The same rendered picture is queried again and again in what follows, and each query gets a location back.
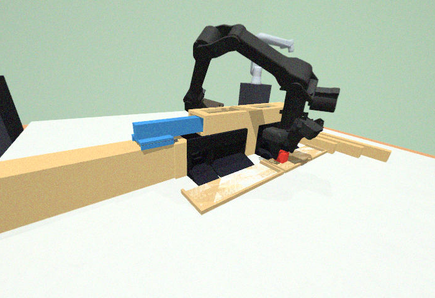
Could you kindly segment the red cube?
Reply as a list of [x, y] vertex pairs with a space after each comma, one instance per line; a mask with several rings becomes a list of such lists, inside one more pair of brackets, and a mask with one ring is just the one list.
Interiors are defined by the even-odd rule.
[[288, 160], [289, 152], [280, 150], [279, 155], [275, 161], [278, 161], [279, 163], [285, 163]]

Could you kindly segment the blue sliding bar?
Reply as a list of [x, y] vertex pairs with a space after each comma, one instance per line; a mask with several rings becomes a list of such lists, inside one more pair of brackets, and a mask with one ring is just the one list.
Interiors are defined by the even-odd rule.
[[132, 141], [139, 143], [141, 150], [147, 150], [172, 145], [175, 136], [203, 132], [204, 119], [193, 115], [132, 122], [132, 125]]

